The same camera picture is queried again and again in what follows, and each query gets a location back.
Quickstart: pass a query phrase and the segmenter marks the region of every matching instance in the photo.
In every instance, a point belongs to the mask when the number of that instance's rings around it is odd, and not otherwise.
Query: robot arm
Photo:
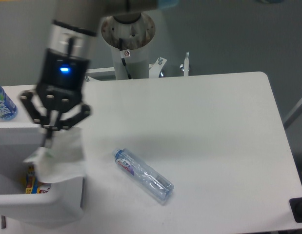
[[[51,147],[52,132],[68,130],[90,115],[82,102],[81,88],[90,63],[100,18],[175,5],[177,0],[59,0],[36,91],[24,91],[20,99],[33,122],[47,130],[42,146]],[[38,95],[46,114],[39,113],[32,97]],[[81,111],[61,120],[76,105]]]

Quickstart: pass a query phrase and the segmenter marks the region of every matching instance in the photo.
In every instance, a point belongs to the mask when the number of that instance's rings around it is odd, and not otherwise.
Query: white box
[[[31,223],[80,219],[82,177],[52,184],[45,194],[25,194],[21,179],[28,165],[23,160],[39,147],[42,134],[35,125],[12,125],[0,124],[0,215]]]

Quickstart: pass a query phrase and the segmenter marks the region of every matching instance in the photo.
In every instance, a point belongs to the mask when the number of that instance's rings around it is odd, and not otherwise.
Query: gray wall
[[[0,84],[35,83],[48,41],[55,0],[0,2]],[[166,73],[190,52],[192,75],[263,71],[283,117],[302,96],[302,0],[181,0],[174,9],[151,11],[157,34],[150,59],[168,59]],[[112,66],[98,39],[91,68]],[[302,117],[287,131],[302,159]]]

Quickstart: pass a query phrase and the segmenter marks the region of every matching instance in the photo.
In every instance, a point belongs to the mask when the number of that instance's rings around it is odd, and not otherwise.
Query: white tabletop
[[[18,104],[13,122],[28,122]],[[237,234],[302,228],[289,199],[302,186],[264,73],[89,82],[79,126],[88,183],[82,220],[0,234]],[[128,148],[175,185],[162,206],[111,155]]]

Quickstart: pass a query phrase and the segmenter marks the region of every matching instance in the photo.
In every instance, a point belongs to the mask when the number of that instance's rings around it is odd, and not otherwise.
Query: blue water bottle
[[[169,198],[174,190],[174,185],[148,166],[141,158],[127,149],[115,149],[113,155],[115,162],[122,170],[142,184],[161,202],[165,202]]]
[[[18,109],[16,105],[0,86],[0,118],[11,120],[17,115],[17,113]]]

